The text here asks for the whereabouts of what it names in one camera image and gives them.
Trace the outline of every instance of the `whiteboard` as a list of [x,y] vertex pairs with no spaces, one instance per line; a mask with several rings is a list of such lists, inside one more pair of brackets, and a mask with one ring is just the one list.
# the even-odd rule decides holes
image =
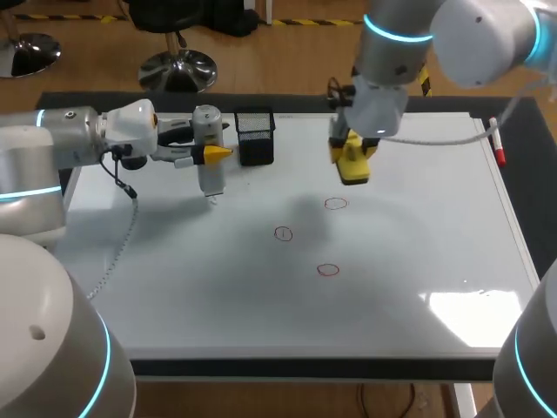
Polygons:
[[[274,164],[227,159],[216,202],[195,167],[124,172],[138,224],[93,304],[132,359],[499,352],[538,281],[489,144],[382,142],[370,182],[344,186],[329,116],[275,115]],[[236,146],[231,125],[225,144]],[[404,116],[399,136],[478,131],[467,113],[420,113]],[[130,216],[100,167],[81,170],[55,255],[86,293]]]

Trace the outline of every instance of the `white marker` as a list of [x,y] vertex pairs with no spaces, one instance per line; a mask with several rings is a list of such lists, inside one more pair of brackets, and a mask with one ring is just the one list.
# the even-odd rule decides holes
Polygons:
[[[492,128],[494,126],[497,126],[497,119],[490,118],[489,125]],[[507,159],[505,158],[505,150],[503,150],[503,143],[501,141],[501,134],[499,132],[499,128],[493,131],[492,139],[493,139],[493,148],[495,150],[495,161],[497,161],[497,165],[499,166],[499,168],[502,168],[507,164]]]

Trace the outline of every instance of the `yellow object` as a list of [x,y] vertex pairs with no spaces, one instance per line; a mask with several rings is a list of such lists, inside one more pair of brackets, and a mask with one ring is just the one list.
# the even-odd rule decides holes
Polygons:
[[364,153],[361,137],[356,132],[350,131],[348,139],[342,148],[342,155],[337,160],[340,180],[344,185],[367,183],[371,175],[369,165],[367,164],[367,154],[371,157],[374,153],[374,151],[369,152],[371,149],[372,147],[368,148],[366,153]]
[[203,150],[203,160],[206,164],[217,164],[221,159],[231,155],[232,150],[222,146],[206,145]]
[[418,75],[419,85],[421,86],[421,92],[425,98],[430,98],[432,96],[432,86],[429,81],[429,72],[427,71],[426,64],[423,64]]

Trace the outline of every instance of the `black cable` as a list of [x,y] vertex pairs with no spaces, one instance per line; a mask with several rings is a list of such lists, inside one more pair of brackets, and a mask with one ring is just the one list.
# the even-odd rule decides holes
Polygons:
[[[364,418],[370,418],[369,414],[367,412],[366,398],[364,396],[365,390],[366,390],[366,386],[364,384],[360,383],[358,385],[358,390],[357,390],[356,395],[357,395],[357,398],[358,398],[358,404],[359,404],[359,407],[361,409],[362,416]],[[410,384],[410,400],[408,401],[408,405],[406,405],[406,408],[404,409],[402,414],[399,415],[399,418],[406,418],[408,416],[408,413],[410,412],[410,410],[414,406],[415,402],[416,402],[416,387],[414,386],[413,383],[411,383]]]
[[[112,159],[114,160],[114,173],[112,173],[106,165],[104,165],[104,155],[112,153]],[[118,163],[122,159],[122,152],[117,147],[109,148],[108,150],[103,151],[101,156],[98,158],[98,163],[103,170],[114,179],[114,184],[120,187],[125,194],[127,194],[130,199],[136,199],[138,197],[137,192],[131,187],[130,185],[125,184],[120,178],[118,177]]]
[[412,409],[412,407],[414,406],[414,403],[416,402],[416,387],[414,386],[413,383],[410,384],[410,400],[408,401],[408,405],[406,406],[406,409],[402,412],[402,414],[399,415],[399,418],[405,418],[408,413],[410,412],[410,409]]

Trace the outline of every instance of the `metal pole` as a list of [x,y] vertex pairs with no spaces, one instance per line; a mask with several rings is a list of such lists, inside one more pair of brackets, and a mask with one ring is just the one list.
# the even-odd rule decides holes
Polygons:
[[16,19],[7,10],[0,11],[3,25],[8,32],[8,38],[14,42],[19,42],[19,32],[16,27]]
[[178,44],[178,38],[174,32],[166,34],[166,45],[171,55],[177,57],[180,51],[180,45]]

